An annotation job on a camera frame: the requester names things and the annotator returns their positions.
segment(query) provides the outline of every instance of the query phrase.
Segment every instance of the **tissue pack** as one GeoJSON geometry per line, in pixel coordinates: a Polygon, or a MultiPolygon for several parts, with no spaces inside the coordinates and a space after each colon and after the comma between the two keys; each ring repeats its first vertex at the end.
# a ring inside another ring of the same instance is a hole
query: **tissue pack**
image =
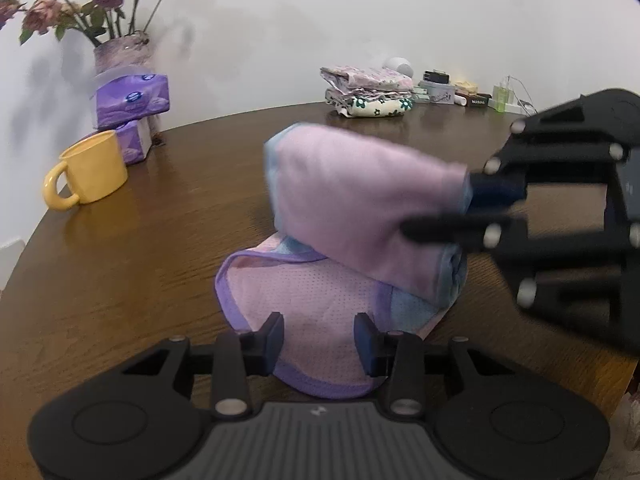
{"type": "Polygon", "coordinates": [[[151,134],[146,117],[124,123],[115,130],[125,164],[135,164],[145,160],[151,148],[151,134]]]}
{"type": "Polygon", "coordinates": [[[98,129],[105,130],[169,109],[169,83],[161,74],[126,75],[95,95],[98,129]]]}

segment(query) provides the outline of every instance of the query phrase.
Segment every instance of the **robotic hand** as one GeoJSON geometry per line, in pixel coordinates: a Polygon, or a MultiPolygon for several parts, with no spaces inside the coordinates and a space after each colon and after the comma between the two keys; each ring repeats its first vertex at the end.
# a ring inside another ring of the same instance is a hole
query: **robotic hand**
{"type": "Polygon", "coordinates": [[[505,145],[471,182],[476,196],[467,214],[410,218],[403,234],[488,253],[523,313],[640,353],[640,96],[603,90],[514,121],[505,145]],[[529,237],[526,218],[498,206],[543,183],[606,184],[604,229],[529,237]],[[538,278],[606,266],[619,272],[538,278]],[[608,312],[590,317],[568,308],[583,300],[608,301],[608,312]]]}

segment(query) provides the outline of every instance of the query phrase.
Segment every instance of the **purple trim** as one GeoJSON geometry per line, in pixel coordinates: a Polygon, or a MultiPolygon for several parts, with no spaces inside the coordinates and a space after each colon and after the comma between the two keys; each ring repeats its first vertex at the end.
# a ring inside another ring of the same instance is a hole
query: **purple trim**
{"type": "MultiPolygon", "coordinates": [[[[315,251],[307,251],[300,254],[278,254],[273,252],[261,253],[258,251],[244,250],[229,256],[220,267],[214,280],[214,288],[222,313],[234,330],[251,330],[246,319],[240,312],[238,304],[231,293],[226,272],[233,260],[240,256],[257,256],[268,260],[277,260],[291,263],[318,262],[326,259],[323,254],[315,251]]],[[[391,311],[392,287],[386,283],[380,283],[374,302],[374,318],[381,330],[389,330],[391,311]]],[[[351,399],[368,394],[380,386],[381,381],[371,380],[369,384],[335,384],[319,379],[313,379],[300,372],[293,365],[278,359],[273,374],[284,383],[307,395],[322,397],[324,399],[351,399]]]]}
{"type": "Polygon", "coordinates": [[[378,282],[376,299],[373,304],[373,321],[380,332],[392,330],[391,326],[391,295],[394,288],[388,283],[378,282]]]}
{"type": "Polygon", "coordinates": [[[228,256],[222,263],[220,270],[216,274],[216,278],[214,280],[214,288],[218,297],[218,301],[220,302],[222,313],[225,315],[226,320],[234,330],[251,330],[251,327],[249,327],[249,324],[247,323],[246,319],[240,312],[238,305],[236,304],[236,300],[231,294],[231,288],[229,287],[229,283],[226,279],[226,272],[231,266],[232,261],[236,258],[239,258],[240,256],[259,256],[267,260],[278,260],[282,262],[293,263],[318,262],[320,260],[326,259],[326,256],[320,253],[316,253],[315,251],[308,251],[306,253],[300,254],[277,254],[261,253],[259,251],[252,251],[251,249],[238,251],[237,253],[233,253],[231,256],[228,256]]]}

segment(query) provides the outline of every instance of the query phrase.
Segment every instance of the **round table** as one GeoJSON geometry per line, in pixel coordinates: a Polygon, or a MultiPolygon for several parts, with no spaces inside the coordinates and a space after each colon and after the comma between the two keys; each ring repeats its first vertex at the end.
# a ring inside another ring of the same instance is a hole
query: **round table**
{"type": "MultiPolygon", "coordinates": [[[[262,176],[262,144],[272,135],[297,121],[325,123],[477,169],[512,120],[445,105],[380,120],[341,118],[325,104],[248,112],[168,131],[166,145],[130,167],[117,192],[47,212],[0,300],[0,476],[39,478],[25,436],[44,402],[162,338],[178,333],[204,344],[226,328],[212,279],[228,254],[273,233],[262,176]]],[[[574,229],[602,222],[602,197],[597,187],[541,187],[525,209],[534,230],[574,229]]],[[[471,257],[462,296],[430,340],[455,335],[557,381],[607,416],[636,365],[521,317],[485,256],[471,257]]],[[[196,404],[206,404],[207,388],[198,381],[196,404]]],[[[275,378],[253,380],[252,393],[300,396],[275,378]]]]}

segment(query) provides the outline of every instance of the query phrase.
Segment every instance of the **floral fabric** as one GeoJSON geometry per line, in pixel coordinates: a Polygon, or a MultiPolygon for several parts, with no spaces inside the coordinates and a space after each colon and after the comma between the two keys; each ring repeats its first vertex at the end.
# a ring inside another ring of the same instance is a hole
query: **floral fabric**
{"type": "Polygon", "coordinates": [[[324,93],[327,104],[344,117],[393,117],[404,115],[414,103],[410,98],[389,98],[380,95],[377,99],[355,96],[343,96],[331,88],[324,93]]]}

